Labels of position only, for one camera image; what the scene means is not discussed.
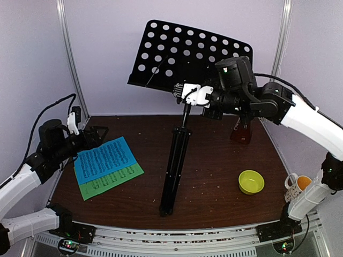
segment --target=green paper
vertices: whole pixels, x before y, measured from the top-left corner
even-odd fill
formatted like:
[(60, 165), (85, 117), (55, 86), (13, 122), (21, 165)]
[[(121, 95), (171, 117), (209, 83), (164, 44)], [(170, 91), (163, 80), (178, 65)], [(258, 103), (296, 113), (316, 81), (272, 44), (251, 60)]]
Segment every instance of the green paper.
[(115, 171), (101, 178), (79, 185), (81, 195), (86, 201), (87, 199), (102, 194), (111, 188), (123, 184), (124, 182), (142, 175), (144, 171), (138, 163), (128, 166), (125, 169)]

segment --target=white wall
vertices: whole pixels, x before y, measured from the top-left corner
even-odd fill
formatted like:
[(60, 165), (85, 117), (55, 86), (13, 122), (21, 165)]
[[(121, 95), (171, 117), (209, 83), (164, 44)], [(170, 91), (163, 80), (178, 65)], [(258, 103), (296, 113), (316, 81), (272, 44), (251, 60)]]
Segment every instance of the white wall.
[[(343, 2), (294, 1), (292, 24), (280, 76), (343, 124)], [(314, 177), (326, 150), (305, 136), (285, 127), (269, 124), (289, 172)], [(343, 251), (343, 196), (329, 197), (318, 207), (333, 256)]]
[(170, 93), (126, 84), (146, 23), (166, 20), (246, 42), (255, 71), (270, 73), (283, 1), (69, 0), (65, 9), (91, 115), (180, 114)]
[[(0, 0), (0, 182), (19, 166), (31, 127), (47, 105), (74, 92), (55, 0)], [(50, 109), (39, 122), (59, 118), (68, 104)], [(38, 144), (34, 136), (32, 150)], [(34, 190), (7, 217), (42, 209), (53, 179)], [(16, 245), (5, 256), (19, 256)]]

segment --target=blue paper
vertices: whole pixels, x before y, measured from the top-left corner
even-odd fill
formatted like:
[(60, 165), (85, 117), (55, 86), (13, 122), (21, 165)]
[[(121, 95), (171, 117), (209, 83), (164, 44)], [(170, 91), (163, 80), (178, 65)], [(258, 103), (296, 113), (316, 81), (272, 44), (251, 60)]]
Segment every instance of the blue paper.
[(123, 137), (79, 153), (74, 162), (79, 185), (137, 163)]

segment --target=cable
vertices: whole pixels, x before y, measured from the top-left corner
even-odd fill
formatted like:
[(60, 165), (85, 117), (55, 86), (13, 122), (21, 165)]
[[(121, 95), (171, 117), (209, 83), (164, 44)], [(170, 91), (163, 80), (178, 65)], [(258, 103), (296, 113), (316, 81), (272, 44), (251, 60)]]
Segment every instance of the cable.
[(254, 97), (252, 94), (250, 94), (250, 92), (249, 92), (249, 90), (248, 90), (248, 83), (243, 83), (242, 89), (243, 89), (243, 92), (245, 93), (245, 95), (246, 95), (253, 103), (261, 103), (261, 100), (260, 100), (260, 99), (257, 99), (257, 98)]
[(316, 107), (310, 102), (310, 100), (308, 100), (306, 98), (306, 96), (303, 95), (303, 93), (301, 93), (301, 91), (294, 85), (292, 85), (291, 83), (287, 82), (286, 80), (280, 79), (279, 77), (273, 76), (273, 75), (269, 75), (269, 74), (264, 74), (264, 73), (254, 73), (255, 76), (257, 77), (266, 77), (266, 78), (270, 78), (270, 79), (275, 79), (280, 81), (281, 83), (284, 83), (285, 85), (289, 86), (290, 88), (294, 89), (294, 91), (296, 91), (299, 96), (301, 98), (303, 98), (304, 102), (311, 107), (312, 109), (316, 110)]
[(197, 88), (193, 88), (187, 95), (183, 98), (183, 103), (186, 103), (186, 99), (188, 96), (190, 96), (192, 93), (194, 93), (197, 90)]
[(325, 118), (327, 118), (329, 121), (331, 121), (336, 126), (339, 126), (343, 130), (343, 126), (335, 122), (332, 118), (330, 118), (328, 115), (322, 113), (321, 111), (318, 111), (319, 114), (323, 115)]
[(309, 216), (308, 216), (307, 214), (306, 214), (306, 219), (307, 219), (307, 229), (306, 229), (305, 236), (302, 238), (300, 244), (298, 244), (298, 246), (297, 246), (294, 250), (291, 251), (291, 253), (294, 253), (296, 250), (298, 250), (299, 247), (302, 245), (302, 243), (303, 243), (303, 242), (305, 241), (305, 239), (306, 239), (306, 236), (307, 236), (307, 234), (308, 234), (308, 232), (309, 232), (309, 229), (310, 229), (310, 220), (309, 220)]
[(31, 147), (31, 142), (32, 142), (32, 137), (33, 137), (34, 130), (35, 130), (36, 126), (37, 126), (37, 123), (38, 123), (39, 119), (42, 117), (42, 115), (43, 115), (47, 110), (49, 110), (50, 108), (52, 108), (52, 107), (54, 107), (54, 106), (56, 106), (56, 105), (62, 103), (62, 102), (65, 101), (65, 100), (68, 100), (69, 98), (72, 98), (72, 100), (71, 100), (71, 102), (70, 102), (70, 104), (69, 104), (69, 107), (68, 107), (68, 114), (69, 114), (69, 113), (70, 113), (71, 106), (72, 106), (72, 104), (73, 104), (73, 102), (75, 101), (75, 98), (76, 98), (76, 94), (75, 94), (75, 93), (70, 94), (70, 95), (68, 95), (68, 96), (66, 96), (66, 97), (63, 97), (63, 98), (57, 100), (55, 103), (50, 104), (50, 105), (48, 105), (47, 107), (45, 107), (45, 108), (39, 113), (39, 115), (37, 116), (37, 118), (36, 118), (36, 120), (35, 120), (35, 122), (34, 122), (34, 124), (33, 124), (33, 126), (32, 126), (32, 129), (31, 129), (31, 132), (30, 132), (30, 136), (29, 136), (29, 140), (28, 140), (28, 144), (27, 144), (27, 148), (26, 148), (25, 155), (24, 155), (24, 159), (23, 159), (22, 163), (20, 164), (19, 168), (13, 173), (13, 175), (12, 175), (11, 177), (8, 178), (5, 182), (3, 182), (3, 183), (0, 185), (0, 189), (2, 189), (6, 184), (8, 184), (8, 183), (9, 183), (9, 182), (10, 182), (10, 181), (11, 181), (11, 180), (21, 171), (22, 167), (24, 166), (25, 161), (26, 161), (27, 156), (28, 156), (28, 152), (29, 152), (30, 147)]

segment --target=white mug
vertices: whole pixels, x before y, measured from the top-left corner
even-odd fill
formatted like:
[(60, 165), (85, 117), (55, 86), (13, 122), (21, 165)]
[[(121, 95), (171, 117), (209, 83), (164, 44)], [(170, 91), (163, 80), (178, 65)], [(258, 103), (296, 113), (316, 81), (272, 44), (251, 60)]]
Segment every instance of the white mug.
[[(294, 184), (292, 186), (288, 185), (288, 181), (291, 177), (294, 177)], [(312, 179), (307, 176), (298, 176), (296, 173), (289, 174), (285, 180), (285, 188), (287, 192), (285, 194), (285, 201), (290, 202), (295, 199), (298, 195), (305, 190), (305, 188), (311, 184)]]

